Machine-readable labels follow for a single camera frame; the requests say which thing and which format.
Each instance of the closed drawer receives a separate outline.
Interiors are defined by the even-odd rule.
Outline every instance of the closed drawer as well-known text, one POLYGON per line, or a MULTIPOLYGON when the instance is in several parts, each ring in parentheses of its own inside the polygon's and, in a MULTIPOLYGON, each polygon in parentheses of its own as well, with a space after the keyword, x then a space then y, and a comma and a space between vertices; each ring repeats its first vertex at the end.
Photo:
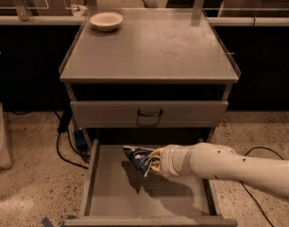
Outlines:
POLYGON ((73 101, 75 120, 84 128, 216 127, 227 101, 73 101))

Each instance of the cabinet top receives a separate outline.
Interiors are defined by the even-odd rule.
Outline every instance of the cabinet top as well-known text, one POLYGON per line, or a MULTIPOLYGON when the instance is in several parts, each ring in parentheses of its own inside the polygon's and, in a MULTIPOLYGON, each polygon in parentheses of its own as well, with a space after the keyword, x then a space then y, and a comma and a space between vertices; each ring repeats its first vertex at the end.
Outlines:
POLYGON ((60 75, 69 83, 233 83, 238 77, 203 14, 193 9, 119 9, 101 32, 87 22, 60 75))

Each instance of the open drawer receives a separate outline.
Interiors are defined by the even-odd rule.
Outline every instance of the open drawer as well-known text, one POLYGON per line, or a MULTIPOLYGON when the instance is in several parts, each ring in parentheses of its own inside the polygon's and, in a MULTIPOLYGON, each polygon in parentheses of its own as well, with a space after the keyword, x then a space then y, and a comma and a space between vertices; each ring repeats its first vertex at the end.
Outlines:
POLYGON ((145 178, 128 161, 123 145, 100 145, 94 139, 79 218, 68 219, 65 225, 237 226, 237 222, 222 218, 209 181, 153 173, 145 178))

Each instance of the box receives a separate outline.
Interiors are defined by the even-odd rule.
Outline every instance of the box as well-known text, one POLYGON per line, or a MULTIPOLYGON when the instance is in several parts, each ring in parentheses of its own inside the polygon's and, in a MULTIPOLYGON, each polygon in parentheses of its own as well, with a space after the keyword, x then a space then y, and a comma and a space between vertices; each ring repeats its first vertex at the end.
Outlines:
POLYGON ((0 169, 12 167, 11 138, 9 133, 8 121, 0 103, 0 169))

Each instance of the drawer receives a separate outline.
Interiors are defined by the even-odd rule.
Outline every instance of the drawer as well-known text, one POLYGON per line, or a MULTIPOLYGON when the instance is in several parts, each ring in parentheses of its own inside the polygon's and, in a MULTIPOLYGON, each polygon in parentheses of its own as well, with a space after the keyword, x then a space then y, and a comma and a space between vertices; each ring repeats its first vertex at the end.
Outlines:
POLYGON ((217 127, 227 101, 73 101, 81 128, 217 127))
POLYGON ((123 146, 93 141, 78 219, 65 226, 237 226, 223 219, 213 183, 196 176, 146 178, 123 146))

